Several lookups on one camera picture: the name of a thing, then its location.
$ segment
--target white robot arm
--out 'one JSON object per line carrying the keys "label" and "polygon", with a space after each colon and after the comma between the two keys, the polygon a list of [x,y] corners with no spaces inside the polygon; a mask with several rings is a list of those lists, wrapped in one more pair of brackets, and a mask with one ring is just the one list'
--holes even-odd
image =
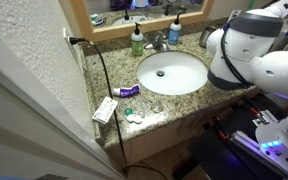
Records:
{"label": "white robot arm", "polygon": [[[255,85],[288,99],[288,51],[268,53],[286,15],[288,0],[280,0],[265,9],[247,11],[213,32],[206,45],[214,55],[209,81],[224,90]],[[257,125],[256,149],[288,174],[288,117]]]}

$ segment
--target soap dispenser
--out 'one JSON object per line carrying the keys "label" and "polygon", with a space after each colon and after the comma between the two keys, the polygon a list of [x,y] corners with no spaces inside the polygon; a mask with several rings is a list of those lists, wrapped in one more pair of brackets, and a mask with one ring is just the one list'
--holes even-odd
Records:
{"label": "soap dispenser", "polygon": [[141,26],[138,23],[135,23],[136,28],[134,33],[131,36],[132,39],[132,54],[134,56],[141,56],[143,54],[143,39],[144,36],[138,29],[138,26]]}
{"label": "soap dispenser", "polygon": [[168,43],[171,45],[175,45],[178,43],[178,38],[180,37],[181,32],[181,24],[179,20],[180,14],[177,15],[177,18],[175,19],[174,23],[171,24],[170,30],[168,33]]}
{"label": "soap dispenser", "polygon": [[125,10],[125,16],[124,16],[124,19],[122,21],[122,24],[128,24],[128,23],[131,23],[131,20],[130,20],[130,17],[128,16],[128,14],[127,14],[127,10]]}
{"label": "soap dispenser", "polygon": [[168,8],[171,7],[172,5],[168,4],[166,5],[166,10],[164,12],[164,14],[162,15],[162,17],[167,17],[170,16],[170,13],[168,12]]}

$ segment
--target faucet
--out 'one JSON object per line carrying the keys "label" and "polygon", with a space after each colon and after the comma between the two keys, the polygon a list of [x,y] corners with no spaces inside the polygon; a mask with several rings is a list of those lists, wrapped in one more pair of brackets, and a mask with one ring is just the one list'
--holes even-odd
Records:
{"label": "faucet", "polygon": [[162,32],[158,32],[158,34],[154,37],[153,42],[151,44],[147,44],[144,46],[144,49],[155,49],[156,51],[168,51],[169,48],[163,40],[166,39],[166,36]]}

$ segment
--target toothpaste tube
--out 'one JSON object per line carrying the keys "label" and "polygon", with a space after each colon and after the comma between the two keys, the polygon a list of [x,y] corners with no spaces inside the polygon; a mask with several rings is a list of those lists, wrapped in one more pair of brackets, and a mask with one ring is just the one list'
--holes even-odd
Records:
{"label": "toothpaste tube", "polygon": [[125,87],[114,88],[113,95],[119,96],[121,98],[130,97],[130,96],[140,93],[140,89],[141,89],[141,86],[139,84],[135,84],[131,88],[125,88]]}

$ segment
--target mirror frame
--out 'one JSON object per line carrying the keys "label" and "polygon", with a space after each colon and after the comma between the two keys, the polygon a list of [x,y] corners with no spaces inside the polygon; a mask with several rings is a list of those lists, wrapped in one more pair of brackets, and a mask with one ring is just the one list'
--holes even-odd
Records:
{"label": "mirror frame", "polygon": [[[206,21],[214,0],[204,0],[201,11],[182,14],[181,25]],[[75,37],[84,37],[92,42],[100,42],[124,36],[130,36],[134,31],[134,24],[122,24],[112,27],[95,29],[89,18],[85,0],[59,0],[65,16],[70,24]],[[141,22],[141,32],[168,29],[174,22],[175,16],[152,19]]]}

